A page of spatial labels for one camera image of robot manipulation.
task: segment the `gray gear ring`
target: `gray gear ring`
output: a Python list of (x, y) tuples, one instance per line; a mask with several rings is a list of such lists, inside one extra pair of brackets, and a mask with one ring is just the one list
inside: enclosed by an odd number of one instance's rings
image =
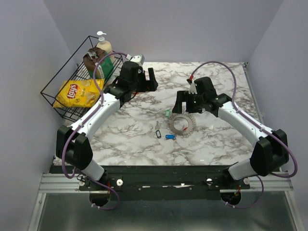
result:
[[(185, 131), (181, 131), (181, 130), (177, 130), (174, 127), (174, 121), (178, 118), (183, 118), (186, 119), (188, 122), (188, 127)], [(195, 118), (189, 114), (189, 113), (184, 113), (184, 114), (171, 114), (171, 116), (169, 117), (169, 128), (171, 130), (171, 133), (174, 135), (181, 135), (184, 137), (188, 137), (193, 133), (194, 128), (196, 127), (196, 120)]]

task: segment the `gray floor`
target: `gray floor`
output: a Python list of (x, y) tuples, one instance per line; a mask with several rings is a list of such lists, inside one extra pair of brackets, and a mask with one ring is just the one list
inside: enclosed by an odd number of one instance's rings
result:
[[(259, 192), (246, 192), (242, 205)], [(221, 201), (123, 202), (114, 211), (91, 208), (89, 195), (49, 194), (41, 231), (294, 231), (284, 192), (266, 192), (251, 209), (232, 209)]]

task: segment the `blue object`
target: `blue object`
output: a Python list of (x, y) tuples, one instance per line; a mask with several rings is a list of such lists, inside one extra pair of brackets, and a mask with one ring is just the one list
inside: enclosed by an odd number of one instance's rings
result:
[(166, 140), (175, 140), (175, 135), (166, 135), (165, 136)]

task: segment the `lotion bottle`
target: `lotion bottle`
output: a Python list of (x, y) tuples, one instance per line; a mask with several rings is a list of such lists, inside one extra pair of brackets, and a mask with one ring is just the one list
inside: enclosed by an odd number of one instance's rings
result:
[[(96, 47), (104, 50), (107, 52), (107, 54), (110, 54), (112, 51), (111, 43), (106, 41), (103, 35), (106, 35), (106, 33), (103, 33), (102, 31), (98, 31), (97, 36), (99, 37), (98, 40), (99, 42), (97, 43)], [(113, 55), (110, 56), (111, 62), (115, 62), (115, 57)]]

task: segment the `cable connector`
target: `cable connector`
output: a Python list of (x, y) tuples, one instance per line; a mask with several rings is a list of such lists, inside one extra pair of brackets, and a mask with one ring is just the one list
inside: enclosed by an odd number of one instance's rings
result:
[(127, 54), (126, 56), (125, 56), (125, 58), (127, 59), (127, 60), (131, 60), (131, 55), (130, 54)]

